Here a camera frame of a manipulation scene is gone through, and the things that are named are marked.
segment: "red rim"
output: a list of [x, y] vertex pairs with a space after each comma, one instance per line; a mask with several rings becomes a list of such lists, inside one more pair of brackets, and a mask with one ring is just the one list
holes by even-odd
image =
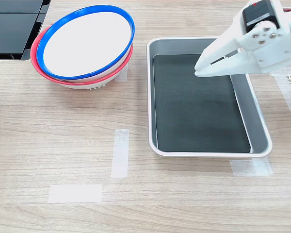
[[94, 83], [99, 83], [101, 81], [104, 81], [110, 77], [112, 77], [113, 75], [117, 74], [118, 72], [120, 72], [125, 66], [126, 64], [128, 63], [128, 61], [130, 60], [131, 58], [131, 55], [132, 55], [132, 45], [131, 45], [131, 48], [130, 48], [130, 51], [128, 53], [128, 56], [127, 58], [125, 59], [125, 61], [123, 62], [123, 64], [121, 64], [115, 71], [113, 71], [112, 73], [102, 77], [102, 78], [99, 78], [99, 79], [96, 79], [96, 80], [93, 80], [93, 81], [89, 81], [89, 82], [84, 82], [84, 83], [70, 83], [70, 82], [65, 82], [65, 81], [60, 81], [60, 80], [57, 80], [57, 79], [54, 79], [53, 77], [47, 75], [46, 73], [43, 72], [43, 70], [40, 68], [39, 64], [38, 64], [38, 61], [37, 61], [37, 58], [36, 58], [36, 53], [37, 53], [37, 48], [38, 48], [38, 45], [39, 45], [39, 42], [41, 40], [41, 38], [43, 37], [43, 35], [48, 31], [48, 29], [50, 28], [47, 27], [46, 29], [44, 29], [38, 36], [37, 38], [34, 40], [33, 44], [32, 44], [32, 47], [31, 47], [31, 51], [30, 51], [30, 58], [31, 58], [31, 63], [33, 65], [33, 67], [35, 68], [35, 70], [40, 74], [42, 75], [44, 78], [52, 81], [52, 82], [55, 82], [55, 83], [59, 83], [59, 84], [64, 84], [64, 85], [71, 85], [71, 86], [82, 86], [82, 85], [89, 85], [89, 84], [94, 84]]

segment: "blue rim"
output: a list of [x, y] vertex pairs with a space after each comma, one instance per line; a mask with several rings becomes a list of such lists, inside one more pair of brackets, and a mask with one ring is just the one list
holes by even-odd
[[[54, 35], [55, 32], [57, 32], [58, 29], [60, 29], [62, 26], [64, 26], [66, 23], [81, 17], [81, 16], [85, 16], [85, 15], [89, 15], [92, 13], [98, 13], [98, 12], [113, 12], [113, 13], [117, 13], [121, 16], [123, 16], [127, 22], [130, 25], [130, 30], [131, 30], [131, 36], [130, 36], [130, 41], [128, 43], [128, 45], [126, 46], [125, 50], [111, 63], [109, 63], [108, 65], [106, 65], [105, 67], [96, 70], [94, 72], [88, 73], [88, 74], [83, 74], [83, 75], [79, 75], [79, 76], [60, 76], [60, 75], [56, 75], [54, 73], [52, 73], [51, 71], [49, 71], [44, 63], [44, 59], [43, 59], [43, 55], [44, 55], [44, 49], [46, 44], [48, 43], [49, 39]], [[66, 15], [65, 17], [61, 18], [60, 20], [58, 20], [56, 23], [54, 23], [49, 30], [43, 35], [43, 37], [40, 40], [40, 43], [38, 45], [37, 48], [37, 61], [38, 64], [40, 66], [40, 68], [49, 76], [52, 76], [54, 78], [58, 78], [58, 79], [67, 79], [67, 80], [75, 80], [75, 79], [84, 79], [84, 78], [88, 78], [97, 74], [100, 74], [104, 71], [106, 71], [107, 69], [109, 69], [110, 67], [112, 67], [114, 64], [116, 64], [128, 51], [128, 49], [130, 48], [131, 44], [132, 44], [132, 40], [134, 38], [135, 35], [135, 25], [134, 22], [131, 18], [131, 16], [123, 9], [116, 7], [116, 6], [110, 6], [110, 5], [96, 5], [96, 6], [89, 6], [89, 7], [85, 7], [82, 9], [79, 9], [77, 11], [74, 11], [68, 15]]]

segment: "tray rim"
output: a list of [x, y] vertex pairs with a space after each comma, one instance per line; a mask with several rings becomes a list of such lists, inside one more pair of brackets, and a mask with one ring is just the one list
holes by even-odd
[[212, 157], [212, 158], [259, 158], [267, 156], [273, 149], [273, 142], [269, 134], [266, 122], [259, 106], [258, 98], [254, 92], [250, 77], [245, 74], [247, 82], [250, 87], [250, 92], [259, 115], [259, 119], [263, 126], [263, 130], [267, 140], [267, 147], [261, 153], [219, 153], [219, 152], [165, 152], [156, 148], [153, 143], [153, 133], [152, 133], [152, 103], [151, 103], [151, 60], [150, 60], [150, 46], [159, 40], [187, 40], [187, 39], [216, 39], [216, 36], [203, 36], [203, 37], [158, 37], [150, 40], [146, 46], [146, 56], [147, 56], [147, 100], [148, 100], [148, 139], [150, 147], [155, 153], [161, 157]]

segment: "wooden table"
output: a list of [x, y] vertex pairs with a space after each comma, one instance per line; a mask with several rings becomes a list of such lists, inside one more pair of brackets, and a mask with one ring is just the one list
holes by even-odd
[[[101, 3], [53, 0], [43, 28]], [[220, 35], [245, 1], [107, 4], [136, 24], [127, 82], [71, 90], [30, 61], [0, 61], [0, 233], [291, 232], [291, 113], [270, 75], [251, 77], [274, 142], [273, 175], [234, 176], [229, 159], [164, 159], [148, 145], [147, 42]], [[111, 179], [116, 129], [130, 130], [121, 179]], [[102, 184], [102, 202], [48, 203], [55, 184]]]

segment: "white robotic arm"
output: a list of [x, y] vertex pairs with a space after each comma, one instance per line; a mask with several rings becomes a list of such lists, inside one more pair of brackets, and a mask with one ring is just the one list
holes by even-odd
[[[218, 59], [240, 49], [231, 57]], [[195, 75], [268, 73], [291, 65], [291, 12], [278, 0], [250, 1], [232, 25], [201, 54]]]

